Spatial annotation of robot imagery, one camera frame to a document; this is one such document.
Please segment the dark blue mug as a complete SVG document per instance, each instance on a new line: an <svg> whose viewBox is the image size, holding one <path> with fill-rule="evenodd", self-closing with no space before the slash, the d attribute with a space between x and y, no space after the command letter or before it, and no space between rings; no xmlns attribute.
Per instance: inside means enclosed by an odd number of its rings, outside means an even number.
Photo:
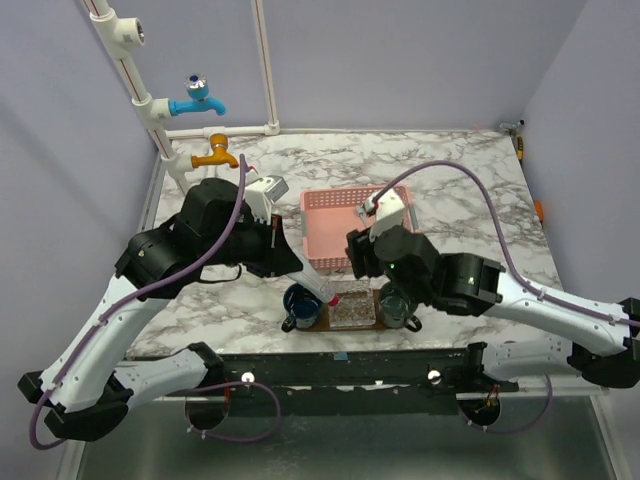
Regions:
<svg viewBox="0 0 640 480"><path fill-rule="evenodd" d="M314 327L318 323L323 303L302 285L293 284L283 295L283 307L287 316L281 324L281 330L289 333Z"/></svg>

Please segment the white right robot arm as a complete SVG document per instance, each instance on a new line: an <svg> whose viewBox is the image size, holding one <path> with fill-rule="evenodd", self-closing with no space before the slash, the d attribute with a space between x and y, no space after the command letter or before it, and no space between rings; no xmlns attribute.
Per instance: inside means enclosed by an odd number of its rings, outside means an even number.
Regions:
<svg viewBox="0 0 640 480"><path fill-rule="evenodd" d="M460 379L480 392L494 381L576 372L607 388L639 382L639 301L607 303L545 287L470 253L440 253L428 238L394 226L379 236L354 230L346 253L356 277L386 276L395 296L453 316L487 316L547 332L527 342L478 344Z"/></svg>

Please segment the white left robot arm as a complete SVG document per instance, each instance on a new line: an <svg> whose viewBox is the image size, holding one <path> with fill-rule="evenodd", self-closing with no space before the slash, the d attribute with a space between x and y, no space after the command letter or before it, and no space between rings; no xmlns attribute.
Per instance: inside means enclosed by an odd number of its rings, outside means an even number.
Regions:
<svg viewBox="0 0 640 480"><path fill-rule="evenodd" d="M48 368L27 372L18 382L35 406L29 425L35 449L98 440L131 410L167 394L209 395L234 387L222 358L204 342L142 367L118 364L185 287L204 281L208 266L236 265L259 278L300 278L307 266L272 211L287 190L278 176L242 174L238 183L206 178L168 220L130 239L99 305L71 344Z"/></svg>

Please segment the pink perforated plastic basket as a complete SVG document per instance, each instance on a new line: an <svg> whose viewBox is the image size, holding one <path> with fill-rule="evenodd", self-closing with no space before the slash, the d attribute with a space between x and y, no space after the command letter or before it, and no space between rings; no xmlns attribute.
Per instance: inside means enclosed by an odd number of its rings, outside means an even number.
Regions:
<svg viewBox="0 0 640 480"><path fill-rule="evenodd" d="M353 230L366 230L372 217L359 213L364 201L380 186L344 187L304 191L300 196L302 241L304 253L318 271L349 271L351 264L345 252L346 236ZM408 207L411 198L406 186L393 190L405 204L402 225L412 231Z"/></svg>

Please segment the dark green ceramic mug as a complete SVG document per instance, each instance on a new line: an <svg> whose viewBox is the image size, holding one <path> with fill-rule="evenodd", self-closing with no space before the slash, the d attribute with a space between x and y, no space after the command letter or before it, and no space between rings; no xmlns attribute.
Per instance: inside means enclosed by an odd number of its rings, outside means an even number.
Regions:
<svg viewBox="0 0 640 480"><path fill-rule="evenodd" d="M379 291L378 311L381 322L389 329L405 328L413 333L419 332L422 323L415 315L417 307L391 282L384 284Z"/></svg>

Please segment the brown oval wooden tray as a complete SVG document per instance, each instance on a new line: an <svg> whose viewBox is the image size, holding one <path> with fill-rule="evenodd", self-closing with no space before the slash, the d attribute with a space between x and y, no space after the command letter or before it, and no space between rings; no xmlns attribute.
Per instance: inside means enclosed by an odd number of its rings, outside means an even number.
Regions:
<svg viewBox="0 0 640 480"><path fill-rule="evenodd" d="M335 306L323 306L318 323L309 332L388 330L373 301L343 298Z"/></svg>

